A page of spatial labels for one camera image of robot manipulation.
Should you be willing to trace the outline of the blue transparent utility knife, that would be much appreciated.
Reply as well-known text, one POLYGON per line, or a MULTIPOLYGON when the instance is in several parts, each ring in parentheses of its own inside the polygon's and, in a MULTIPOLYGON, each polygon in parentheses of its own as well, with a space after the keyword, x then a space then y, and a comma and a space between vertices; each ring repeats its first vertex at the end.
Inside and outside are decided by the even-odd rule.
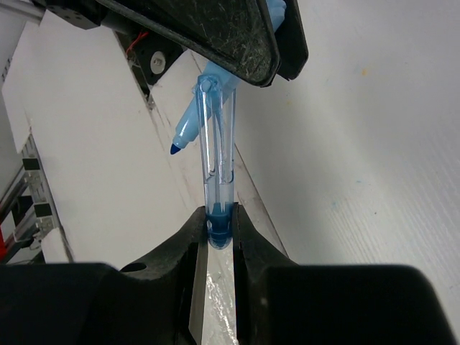
POLYGON ((236 91, 233 91, 226 103, 213 111, 204 132, 198 135, 208 242, 215 249, 225 249, 232 238, 235 103, 236 91))

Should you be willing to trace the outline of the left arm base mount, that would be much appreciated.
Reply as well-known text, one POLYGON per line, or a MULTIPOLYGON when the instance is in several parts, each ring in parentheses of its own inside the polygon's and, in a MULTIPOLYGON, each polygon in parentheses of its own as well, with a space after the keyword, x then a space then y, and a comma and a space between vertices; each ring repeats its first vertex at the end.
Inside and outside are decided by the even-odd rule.
POLYGON ((142 30, 129 43, 126 57, 141 70, 145 83, 153 86, 183 52, 181 45, 153 31, 142 30))

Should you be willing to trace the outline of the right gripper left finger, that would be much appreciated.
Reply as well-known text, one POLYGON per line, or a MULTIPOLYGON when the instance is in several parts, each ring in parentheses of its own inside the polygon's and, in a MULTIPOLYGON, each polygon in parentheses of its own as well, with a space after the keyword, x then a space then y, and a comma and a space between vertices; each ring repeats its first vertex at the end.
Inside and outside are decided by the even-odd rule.
POLYGON ((103 263, 1 267, 3 344, 199 344, 205 211, 117 270, 103 263))

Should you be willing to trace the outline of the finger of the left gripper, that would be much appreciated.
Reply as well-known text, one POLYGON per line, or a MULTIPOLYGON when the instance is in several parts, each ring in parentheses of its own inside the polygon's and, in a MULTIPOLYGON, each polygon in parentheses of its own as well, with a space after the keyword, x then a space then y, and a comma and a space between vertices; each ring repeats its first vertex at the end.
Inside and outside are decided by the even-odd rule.
POLYGON ((101 5, 183 45, 253 86, 268 86, 280 54, 265 1, 124 0, 101 5))
POLYGON ((280 53, 277 72, 285 80, 296 79, 308 60, 308 46, 297 0, 286 0, 285 19, 276 30, 280 53))

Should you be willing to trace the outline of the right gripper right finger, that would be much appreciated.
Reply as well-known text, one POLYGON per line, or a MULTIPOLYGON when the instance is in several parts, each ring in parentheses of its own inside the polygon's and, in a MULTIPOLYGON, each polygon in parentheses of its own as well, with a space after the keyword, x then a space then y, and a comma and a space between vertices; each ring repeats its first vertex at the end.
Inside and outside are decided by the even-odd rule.
POLYGON ((454 344, 435 290, 397 264, 301 265, 232 218, 240 344, 454 344))

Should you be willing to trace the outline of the light blue utility knife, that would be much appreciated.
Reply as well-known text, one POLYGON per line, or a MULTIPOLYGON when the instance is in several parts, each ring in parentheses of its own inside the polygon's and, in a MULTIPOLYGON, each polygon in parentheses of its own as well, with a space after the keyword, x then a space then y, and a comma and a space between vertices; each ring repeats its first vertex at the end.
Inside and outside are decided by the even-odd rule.
POLYGON ((208 61, 194 86, 194 99, 182 115, 175 128, 170 153, 185 149, 197 136, 204 132, 208 119, 214 110, 219 110, 236 90, 241 79, 221 66, 208 61))

